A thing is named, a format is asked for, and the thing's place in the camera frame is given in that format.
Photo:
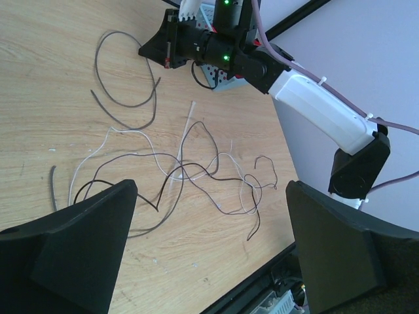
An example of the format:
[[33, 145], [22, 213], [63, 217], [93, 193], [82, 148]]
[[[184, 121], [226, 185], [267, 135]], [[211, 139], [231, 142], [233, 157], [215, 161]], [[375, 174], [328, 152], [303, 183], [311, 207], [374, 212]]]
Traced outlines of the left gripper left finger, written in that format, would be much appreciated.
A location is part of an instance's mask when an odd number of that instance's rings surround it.
[[123, 180], [1, 231], [1, 312], [107, 313], [136, 198]]

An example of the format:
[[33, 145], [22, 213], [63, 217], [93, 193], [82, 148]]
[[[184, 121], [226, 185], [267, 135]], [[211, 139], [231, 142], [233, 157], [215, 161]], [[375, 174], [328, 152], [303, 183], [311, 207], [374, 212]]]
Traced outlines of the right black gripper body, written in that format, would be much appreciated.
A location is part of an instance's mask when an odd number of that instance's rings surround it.
[[196, 26], [196, 18], [182, 20], [178, 14], [179, 9], [166, 9], [156, 34], [139, 48], [140, 56], [166, 69], [176, 69], [189, 60], [196, 60], [196, 44], [202, 30]]

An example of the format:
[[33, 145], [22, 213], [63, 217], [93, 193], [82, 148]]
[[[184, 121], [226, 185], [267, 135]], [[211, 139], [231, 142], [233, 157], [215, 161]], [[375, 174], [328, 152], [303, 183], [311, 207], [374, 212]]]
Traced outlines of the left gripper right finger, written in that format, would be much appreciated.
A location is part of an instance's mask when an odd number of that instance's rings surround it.
[[418, 232], [301, 181], [285, 193], [311, 313], [418, 312]]

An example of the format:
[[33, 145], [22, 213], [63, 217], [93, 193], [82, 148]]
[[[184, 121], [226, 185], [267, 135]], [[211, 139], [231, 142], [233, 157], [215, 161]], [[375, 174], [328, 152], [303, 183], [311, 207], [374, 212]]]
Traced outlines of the white zip tie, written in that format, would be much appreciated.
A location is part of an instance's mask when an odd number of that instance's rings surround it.
[[[186, 122], [185, 122], [185, 127], [184, 127], [184, 130], [183, 130], [183, 134], [182, 134], [182, 137], [181, 137], [181, 142], [179, 144], [179, 149], [178, 149], [178, 152], [177, 152], [177, 157], [176, 158], [177, 158], [178, 161], [181, 161], [181, 146], [182, 146], [182, 142], [185, 139], [186, 133], [187, 133], [187, 131], [189, 129], [189, 123], [190, 123], [191, 118], [193, 116], [193, 111], [194, 111], [195, 106], [196, 106], [196, 102], [195, 101], [191, 101], [191, 107], [190, 107], [190, 110], [189, 110], [189, 113], [188, 113], [188, 116], [187, 116], [187, 119], [186, 119]], [[170, 192], [172, 191], [173, 182], [176, 181], [177, 179], [178, 179], [178, 175], [176, 175], [175, 173], [173, 173], [173, 175], [171, 176], [171, 179], [170, 179], [168, 194], [170, 194]]]

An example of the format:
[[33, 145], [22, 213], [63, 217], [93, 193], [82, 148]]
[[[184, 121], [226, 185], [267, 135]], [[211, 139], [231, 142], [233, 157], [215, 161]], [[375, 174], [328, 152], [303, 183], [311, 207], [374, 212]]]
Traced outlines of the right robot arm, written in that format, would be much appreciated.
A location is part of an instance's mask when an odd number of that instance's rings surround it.
[[390, 155], [387, 128], [351, 108], [324, 79], [315, 78], [263, 36], [254, 12], [258, 1], [217, 1], [213, 27], [198, 27], [199, 1], [182, 1], [165, 11], [158, 32], [138, 51], [140, 56], [176, 69], [188, 61], [207, 64], [239, 76], [281, 107], [289, 107], [337, 145], [328, 192], [359, 209]]

